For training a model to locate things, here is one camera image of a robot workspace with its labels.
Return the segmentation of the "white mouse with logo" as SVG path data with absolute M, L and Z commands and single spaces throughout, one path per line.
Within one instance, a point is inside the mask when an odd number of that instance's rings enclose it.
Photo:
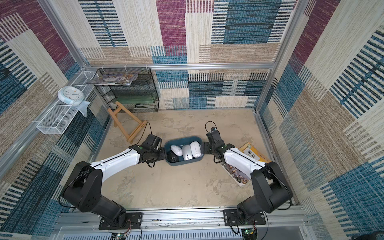
M 183 155 L 183 150 L 176 145 L 171 145 L 170 146 L 171 151 L 176 155 L 176 156 L 182 156 Z

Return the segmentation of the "silver grey mouse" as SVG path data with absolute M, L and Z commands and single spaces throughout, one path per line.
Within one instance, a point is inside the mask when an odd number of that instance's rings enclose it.
M 182 150 L 183 150 L 184 161 L 189 161 L 189 160 L 192 160 L 194 158 L 190 145 L 184 145 L 182 147 Z

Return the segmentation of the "teal storage box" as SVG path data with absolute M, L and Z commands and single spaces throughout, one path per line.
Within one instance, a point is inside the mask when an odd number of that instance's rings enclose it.
M 168 141 L 164 146 L 166 162 L 173 167 L 198 162 L 204 156 L 203 146 L 196 136 Z

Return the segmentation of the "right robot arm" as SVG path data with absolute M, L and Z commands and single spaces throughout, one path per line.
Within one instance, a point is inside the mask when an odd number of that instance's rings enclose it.
M 250 178 L 254 195 L 237 205 L 238 219 L 251 223 L 261 213 L 270 214 L 293 197 L 281 168 L 275 162 L 261 162 L 242 153 L 232 144 L 222 140 L 220 132 L 213 127 L 207 131 L 208 142 L 204 142 L 206 154 L 213 155 L 218 163 L 235 167 Z

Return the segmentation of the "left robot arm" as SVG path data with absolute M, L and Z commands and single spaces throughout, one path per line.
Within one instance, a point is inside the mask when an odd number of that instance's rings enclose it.
M 107 159 L 91 164 L 81 161 L 71 172 L 61 198 L 83 213 L 99 215 L 110 227 L 122 229 L 128 223 L 126 209 L 102 195 L 102 184 L 129 167 L 145 163 L 153 168 L 156 162 L 165 160 L 161 143 L 161 138 L 149 134 L 141 145 L 132 145 Z

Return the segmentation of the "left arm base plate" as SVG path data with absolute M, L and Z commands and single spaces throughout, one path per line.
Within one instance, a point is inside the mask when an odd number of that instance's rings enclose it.
M 138 230 L 141 227 L 142 218 L 143 213 L 140 212 L 121 214 L 114 220 L 101 217 L 99 230 Z

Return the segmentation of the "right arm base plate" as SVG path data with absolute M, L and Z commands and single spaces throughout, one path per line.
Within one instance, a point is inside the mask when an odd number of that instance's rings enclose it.
M 251 225 L 266 225 L 267 221 L 263 213 L 256 213 L 247 216 L 241 213 L 240 210 L 229 209 L 223 210 L 225 226 L 251 226 Z

